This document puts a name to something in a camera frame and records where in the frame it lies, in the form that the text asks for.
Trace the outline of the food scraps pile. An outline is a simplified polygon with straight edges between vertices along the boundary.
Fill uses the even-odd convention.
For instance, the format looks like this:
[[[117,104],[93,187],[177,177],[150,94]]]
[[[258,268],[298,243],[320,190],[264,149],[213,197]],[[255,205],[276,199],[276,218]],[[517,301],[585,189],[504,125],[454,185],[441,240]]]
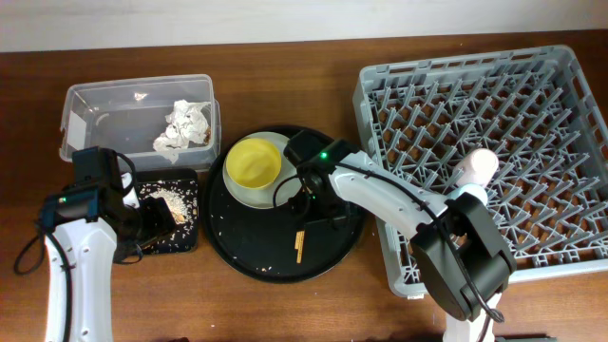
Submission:
[[[146,255],[192,251],[198,242],[198,185],[195,180],[154,180],[141,185],[140,199],[163,198],[176,222],[176,230],[143,250]]]

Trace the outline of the pink cup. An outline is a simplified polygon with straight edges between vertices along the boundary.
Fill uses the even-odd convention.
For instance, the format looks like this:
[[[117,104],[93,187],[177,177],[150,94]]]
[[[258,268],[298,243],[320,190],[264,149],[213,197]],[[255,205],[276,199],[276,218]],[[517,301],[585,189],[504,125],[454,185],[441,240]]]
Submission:
[[[493,151],[486,148],[475,149],[455,166],[455,172],[461,171],[456,184],[458,186],[477,184],[487,187],[498,168],[499,159]]]

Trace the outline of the white napkin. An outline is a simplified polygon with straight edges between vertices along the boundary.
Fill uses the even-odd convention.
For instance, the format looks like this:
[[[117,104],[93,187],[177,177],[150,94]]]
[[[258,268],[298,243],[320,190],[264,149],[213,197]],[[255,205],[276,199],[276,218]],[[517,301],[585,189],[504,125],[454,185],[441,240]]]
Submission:
[[[203,145],[205,130],[211,125],[204,114],[210,114],[211,109],[211,102],[174,102],[173,111],[165,116],[167,127],[153,141],[153,149],[175,163],[179,149],[187,149],[190,143],[206,146]]]

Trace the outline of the wooden chopstick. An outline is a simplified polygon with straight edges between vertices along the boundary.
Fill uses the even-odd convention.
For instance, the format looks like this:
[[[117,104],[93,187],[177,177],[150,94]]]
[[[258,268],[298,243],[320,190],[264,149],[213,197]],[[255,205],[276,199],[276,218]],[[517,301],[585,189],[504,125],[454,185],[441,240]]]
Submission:
[[[304,233],[305,233],[304,231],[298,231],[298,232],[296,232],[295,244],[294,244],[294,248],[296,250],[300,250],[301,249],[302,239],[303,239],[303,234]]]
[[[296,250],[296,263],[297,264],[300,264],[302,262],[304,238],[305,238],[305,233],[303,234],[301,249]]]

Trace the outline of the pale grey plate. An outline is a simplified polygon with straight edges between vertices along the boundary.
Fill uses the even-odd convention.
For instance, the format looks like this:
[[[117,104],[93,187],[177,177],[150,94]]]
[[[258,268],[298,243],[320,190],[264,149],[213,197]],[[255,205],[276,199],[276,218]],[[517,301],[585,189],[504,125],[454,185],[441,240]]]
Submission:
[[[226,170],[226,158],[222,168],[222,176],[229,193],[240,203],[256,209],[272,209],[288,202],[300,189],[300,182],[295,178],[295,167],[283,155],[283,150],[289,140],[288,137],[270,131],[261,131],[250,134],[248,138],[261,138],[273,143],[281,157],[281,170],[276,180],[262,189],[247,189],[238,186],[232,181]]]

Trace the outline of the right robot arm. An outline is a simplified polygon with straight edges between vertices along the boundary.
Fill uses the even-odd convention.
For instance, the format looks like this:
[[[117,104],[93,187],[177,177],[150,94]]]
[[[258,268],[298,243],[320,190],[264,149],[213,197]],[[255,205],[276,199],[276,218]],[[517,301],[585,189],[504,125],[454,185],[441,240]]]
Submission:
[[[428,294],[446,312],[445,341],[494,340],[494,324],[504,322],[497,305],[517,269],[487,209],[494,152],[479,148],[460,161],[447,195],[398,178],[345,141],[290,139],[284,155],[318,200],[354,203],[406,238]]]

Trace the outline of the blue cup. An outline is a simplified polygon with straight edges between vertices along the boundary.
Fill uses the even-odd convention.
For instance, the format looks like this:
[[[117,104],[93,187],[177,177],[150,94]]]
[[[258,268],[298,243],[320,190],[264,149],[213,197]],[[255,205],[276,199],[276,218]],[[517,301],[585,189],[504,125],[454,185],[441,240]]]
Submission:
[[[484,206],[487,206],[487,203],[488,203],[487,193],[486,193],[485,189],[479,184],[468,183],[463,186],[460,186],[460,187],[456,188],[455,190],[451,191],[447,195],[447,197],[450,200],[456,200],[462,194],[472,195],[477,200],[479,200]]]

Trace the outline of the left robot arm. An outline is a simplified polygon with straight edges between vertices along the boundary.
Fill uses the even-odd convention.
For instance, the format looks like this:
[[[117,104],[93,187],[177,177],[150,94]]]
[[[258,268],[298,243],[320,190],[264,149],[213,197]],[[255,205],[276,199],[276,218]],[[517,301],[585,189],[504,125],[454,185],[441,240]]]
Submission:
[[[37,226],[49,259],[46,341],[111,341],[112,265],[176,224],[164,199],[82,189],[47,197]]]

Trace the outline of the yellow bowl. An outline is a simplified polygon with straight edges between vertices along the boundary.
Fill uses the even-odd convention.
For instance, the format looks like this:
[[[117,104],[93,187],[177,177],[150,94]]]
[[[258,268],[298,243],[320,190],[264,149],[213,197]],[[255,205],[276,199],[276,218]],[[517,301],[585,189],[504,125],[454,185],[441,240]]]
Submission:
[[[273,183],[282,165],[277,147],[261,138],[237,142],[228,151],[225,163],[229,178],[247,189],[262,189]]]

